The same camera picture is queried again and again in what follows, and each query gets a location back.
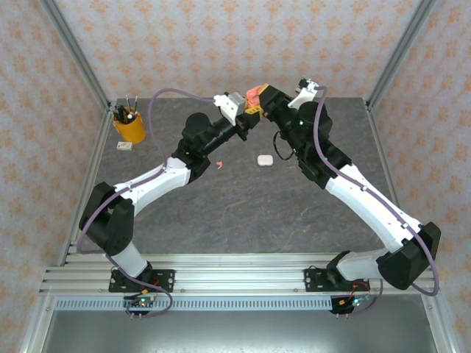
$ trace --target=gray table surface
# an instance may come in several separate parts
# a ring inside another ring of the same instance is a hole
[[[147,122],[149,100],[139,108]],[[389,197],[378,150],[361,99],[328,99],[333,119],[330,139]],[[220,118],[213,105],[192,99],[158,99],[155,133],[169,156],[186,118],[195,112]],[[280,160],[272,147],[275,124],[263,119],[248,141],[234,137],[210,155],[209,169],[197,181],[153,202],[135,218],[134,242],[144,254],[234,254],[366,251],[381,242],[347,206],[309,182],[297,161]],[[110,128],[96,182],[133,179],[162,163],[150,134],[132,151],[118,151],[122,140]],[[285,141],[280,153],[289,154]],[[271,167],[259,167],[259,154],[272,154]],[[222,161],[218,170],[216,162]],[[94,248],[91,242],[86,249]]]

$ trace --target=white eraser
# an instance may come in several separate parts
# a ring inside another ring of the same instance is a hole
[[[120,151],[130,151],[132,150],[132,142],[118,142],[116,148]]]
[[[257,157],[257,163],[260,166],[273,165],[273,156],[270,154],[261,154]]]

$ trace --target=orange pen holder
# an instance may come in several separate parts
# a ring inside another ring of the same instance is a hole
[[[116,120],[115,117],[113,117],[113,126],[126,142],[132,142],[132,144],[137,144],[142,142],[146,137],[144,122],[139,112],[138,116],[136,116],[134,121],[129,124],[120,123]]]

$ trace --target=metal base plate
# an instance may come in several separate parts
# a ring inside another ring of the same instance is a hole
[[[173,292],[175,271],[174,270],[152,270],[150,284],[158,285],[168,292]],[[126,278],[119,270],[111,271],[110,293],[136,293],[146,288],[149,292],[155,292],[155,289],[138,285]]]
[[[54,310],[59,311],[119,311],[127,300],[119,296],[59,296]],[[135,311],[162,310],[169,305],[169,298],[159,294],[155,302]],[[172,311],[301,311],[332,310],[330,296],[174,296]]]
[[[335,254],[156,254],[146,255],[153,268],[176,271],[173,293],[178,296],[263,296],[303,295],[304,270],[309,266],[325,268]],[[77,254],[69,249],[63,267],[49,267],[40,287],[42,296],[109,296],[110,269],[113,265],[101,254]],[[433,286],[433,274],[425,271],[416,281],[420,287]],[[372,295],[379,291],[378,279],[369,281]],[[310,294],[350,295],[325,290]],[[417,295],[413,288],[398,290],[384,283],[384,295]]]

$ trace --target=black mounting bracket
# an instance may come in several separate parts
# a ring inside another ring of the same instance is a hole
[[[306,292],[368,292],[369,281],[356,279],[355,281],[347,281],[337,270],[337,264],[350,251],[341,252],[335,256],[326,268],[317,268],[310,266],[304,270],[304,286]],[[366,283],[368,288],[354,287],[355,282]]]
[[[152,269],[147,275],[149,280],[144,281],[151,285],[156,285],[172,293],[175,283],[175,270],[155,270]],[[108,291],[110,293],[136,293],[147,289],[150,293],[155,292],[155,289],[138,285],[130,279],[126,278],[119,270],[111,271],[110,286]]]
[[[357,292],[367,292],[368,288],[359,285],[354,286],[355,281],[347,281],[345,279],[336,282],[332,281],[330,270],[325,268],[307,268],[304,270],[304,286],[306,292],[352,292],[355,289]],[[358,279],[359,282],[364,282],[369,285],[369,281]]]
[[[332,298],[332,310],[329,310],[332,314],[335,315],[346,315],[353,313],[355,306],[353,305],[353,301],[355,297],[352,296],[351,298]]]

